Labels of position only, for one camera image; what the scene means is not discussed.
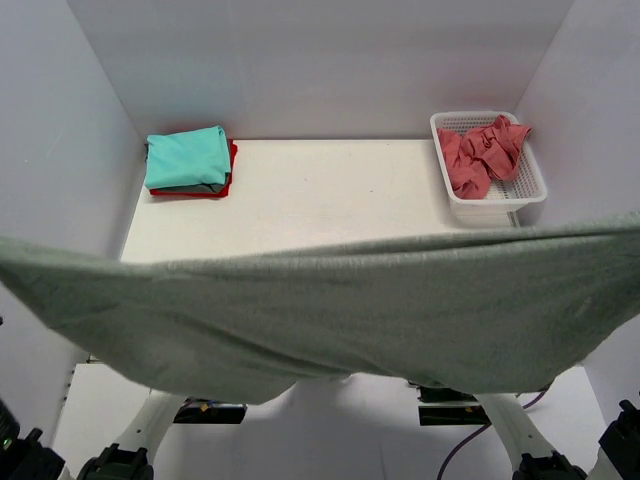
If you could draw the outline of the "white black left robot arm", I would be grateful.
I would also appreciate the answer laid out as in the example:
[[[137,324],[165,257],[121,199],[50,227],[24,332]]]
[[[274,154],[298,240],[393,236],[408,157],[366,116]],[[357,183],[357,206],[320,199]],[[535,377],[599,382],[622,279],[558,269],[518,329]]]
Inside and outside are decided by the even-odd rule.
[[[81,468],[80,479],[152,479],[153,462],[185,399],[152,390],[131,423]],[[40,442],[42,431],[20,436],[20,424],[1,406],[1,477],[3,479],[71,479],[65,460]]]

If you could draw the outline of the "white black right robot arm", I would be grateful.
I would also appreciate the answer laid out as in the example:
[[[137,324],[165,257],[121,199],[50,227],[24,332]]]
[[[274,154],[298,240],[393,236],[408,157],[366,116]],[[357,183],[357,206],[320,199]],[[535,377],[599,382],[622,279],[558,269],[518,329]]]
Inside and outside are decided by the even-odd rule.
[[[571,464],[538,430],[512,394],[477,397],[511,462],[514,479],[637,479],[639,477],[639,409],[630,401],[599,439],[589,473]]]

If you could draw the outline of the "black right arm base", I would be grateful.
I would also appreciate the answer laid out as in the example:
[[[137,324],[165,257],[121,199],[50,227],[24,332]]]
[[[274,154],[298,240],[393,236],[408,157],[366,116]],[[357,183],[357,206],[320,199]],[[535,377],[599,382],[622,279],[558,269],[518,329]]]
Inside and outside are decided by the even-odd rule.
[[[421,426],[485,426],[490,420],[479,401],[449,388],[428,388],[409,383],[418,393]]]

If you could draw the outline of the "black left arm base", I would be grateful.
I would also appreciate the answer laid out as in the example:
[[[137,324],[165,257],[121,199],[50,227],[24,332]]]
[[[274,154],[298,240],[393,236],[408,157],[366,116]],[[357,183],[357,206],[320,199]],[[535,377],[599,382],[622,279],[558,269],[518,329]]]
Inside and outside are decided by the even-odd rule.
[[[239,425],[245,418],[246,404],[225,403],[189,397],[176,413],[173,423],[186,425]]]

